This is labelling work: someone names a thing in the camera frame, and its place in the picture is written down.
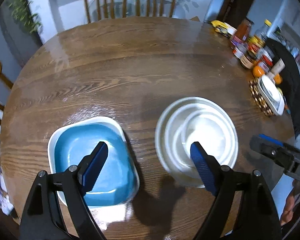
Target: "green plant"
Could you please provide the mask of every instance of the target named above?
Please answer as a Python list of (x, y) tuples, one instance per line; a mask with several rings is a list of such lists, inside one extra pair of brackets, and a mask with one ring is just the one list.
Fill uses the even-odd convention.
[(42, 26), (38, 20), (38, 14), (31, 14), (30, 12), (29, 4), (31, 2), (32, 1), (28, 0), (8, 0), (12, 17), (20, 22), (24, 29), (30, 34), (38, 31), (38, 28)]

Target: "red lid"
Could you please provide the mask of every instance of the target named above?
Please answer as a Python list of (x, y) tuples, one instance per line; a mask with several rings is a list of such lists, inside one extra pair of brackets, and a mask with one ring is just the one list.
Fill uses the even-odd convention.
[(272, 67), (272, 62), (268, 59), (266, 55), (262, 55), (262, 60), (269, 66)]

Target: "round dining table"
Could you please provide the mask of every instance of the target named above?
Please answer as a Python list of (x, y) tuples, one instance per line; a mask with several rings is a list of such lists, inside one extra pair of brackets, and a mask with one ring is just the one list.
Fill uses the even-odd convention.
[[(270, 190), (283, 169), (253, 152), (249, 141), (264, 133), (294, 142), (290, 115), (265, 116), (249, 90), (229, 40), (211, 25), (166, 17), (107, 19), (78, 26), (47, 41), (28, 61), (5, 106), (0, 161), (6, 187), (21, 217), (40, 170), (50, 173), (47, 145), (58, 128), (95, 116), (117, 121), (133, 150), (140, 188), (134, 199), (100, 207), (92, 216), (107, 239), (192, 239), (214, 201), (202, 188), (184, 187), (157, 158), (154, 133), (161, 113), (184, 97), (221, 106), (239, 139), (235, 171), (263, 174)], [(224, 233), (235, 222), (236, 194)], [(60, 202), (69, 233), (77, 235)]]

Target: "yellow bottle cap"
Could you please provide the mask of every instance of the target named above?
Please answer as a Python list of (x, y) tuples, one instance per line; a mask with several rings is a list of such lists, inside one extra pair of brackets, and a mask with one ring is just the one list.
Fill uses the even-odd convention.
[(268, 21), (267, 19), (265, 20), (265, 24), (268, 25), (269, 27), (271, 26), (271, 22)]

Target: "blue container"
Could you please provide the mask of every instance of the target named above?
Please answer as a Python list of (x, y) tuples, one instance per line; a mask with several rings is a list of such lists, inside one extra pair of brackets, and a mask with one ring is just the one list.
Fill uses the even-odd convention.
[(92, 189), (84, 199), (88, 206), (111, 206), (131, 200), (139, 188), (136, 168), (126, 142), (111, 128), (102, 124), (74, 126), (64, 131), (55, 146), (56, 172), (78, 165), (98, 142), (108, 146), (108, 158)]

